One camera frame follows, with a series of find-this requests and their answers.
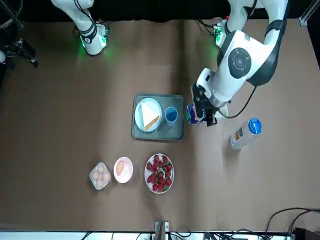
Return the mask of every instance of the cup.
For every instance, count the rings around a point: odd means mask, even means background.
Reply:
[[[170,106],[165,110],[165,122],[168,126],[175,125],[178,118],[178,111],[175,107]]]

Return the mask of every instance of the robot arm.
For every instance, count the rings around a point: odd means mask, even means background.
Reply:
[[[92,20],[88,8],[94,0],[51,0],[64,11],[79,29],[83,46],[89,55],[97,55],[107,45],[109,29]]]
[[[224,20],[219,40],[216,72],[205,68],[191,88],[196,116],[207,125],[215,124],[215,113],[228,103],[241,86],[248,81],[255,87],[267,83],[273,76],[288,15],[288,0],[228,0],[231,13]],[[245,6],[264,7],[269,25],[264,43],[248,36],[242,29],[247,21]]]

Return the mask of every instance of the bottle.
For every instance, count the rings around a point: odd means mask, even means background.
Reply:
[[[245,145],[252,142],[261,134],[261,122],[257,118],[251,118],[245,121],[237,131],[229,138],[230,145],[233,149],[240,150]]]

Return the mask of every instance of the egg carton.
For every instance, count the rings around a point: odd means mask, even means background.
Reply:
[[[89,178],[96,190],[102,190],[111,179],[111,174],[103,162],[99,162],[90,172]]]

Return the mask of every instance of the small plate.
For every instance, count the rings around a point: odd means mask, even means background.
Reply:
[[[163,159],[163,156],[166,156],[168,158],[168,163],[172,164],[172,169],[171,169],[171,181],[172,181],[172,183],[171,183],[171,185],[169,186],[169,188],[166,191],[162,191],[162,192],[153,191],[152,183],[148,183],[148,177],[152,174],[152,172],[147,169],[147,164],[148,163],[154,164],[154,156],[155,155],[158,155],[159,156],[159,160],[161,160],[161,161]],[[144,181],[145,181],[145,184],[148,186],[149,190],[151,192],[153,192],[154,194],[164,194],[164,193],[168,192],[169,189],[171,188],[172,184],[174,184],[174,179],[175,179],[175,167],[174,167],[172,161],[170,160],[170,158],[167,155],[164,155],[162,153],[157,153],[157,154],[152,155],[149,158],[149,160],[146,162],[146,164],[144,166]]]
[[[125,168],[123,169],[122,173],[120,176],[117,174],[116,172],[116,168],[117,168],[117,165],[120,161],[123,161],[124,164],[125,164]],[[115,177],[115,179],[121,183],[121,184],[124,184],[126,182],[128,182],[132,175],[134,173],[134,166],[132,164],[132,161],[127,158],[126,156],[122,156],[120,157],[114,164],[114,167],[113,167],[113,175]]]
[[[154,110],[155,112],[157,112],[159,114],[159,119],[152,124],[151,127],[149,127],[148,130],[145,130],[144,128],[144,120],[142,117],[142,110],[141,110],[141,102],[143,102],[144,104],[148,105],[148,107],[150,107],[152,110]],[[142,99],[136,106],[135,111],[134,111],[134,120],[136,125],[138,126],[138,128],[144,132],[152,132],[154,131],[160,124],[161,122],[161,118],[162,118],[162,109],[160,104],[153,98],[145,98]]]

